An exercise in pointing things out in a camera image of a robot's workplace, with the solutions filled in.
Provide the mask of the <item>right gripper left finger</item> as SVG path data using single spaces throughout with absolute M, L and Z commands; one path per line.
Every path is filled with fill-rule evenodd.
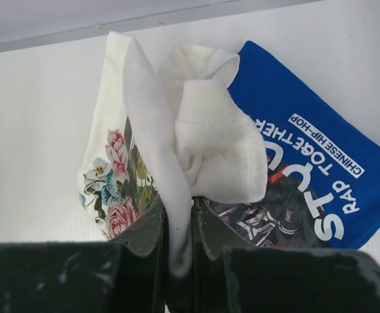
M 0 243 L 0 312 L 163 312 L 160 198 L 109 241 Z

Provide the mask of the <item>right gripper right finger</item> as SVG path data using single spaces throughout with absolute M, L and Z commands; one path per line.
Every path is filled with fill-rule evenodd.
M 257 248 L 197 198 L 184 312 L 380 312 L 380 266 L 327 248 Z

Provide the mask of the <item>white t shirt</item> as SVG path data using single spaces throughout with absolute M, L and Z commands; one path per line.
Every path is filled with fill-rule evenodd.
M 160 204 L 177 278 L 192 264 L 194 198 L 239 204 L 266 194 L 264 140 L 228 91 L 239 68 L 235 53 L 180 44 L 154 70 L 134 37 L 106 39 L 79 198 L 107 239 Z

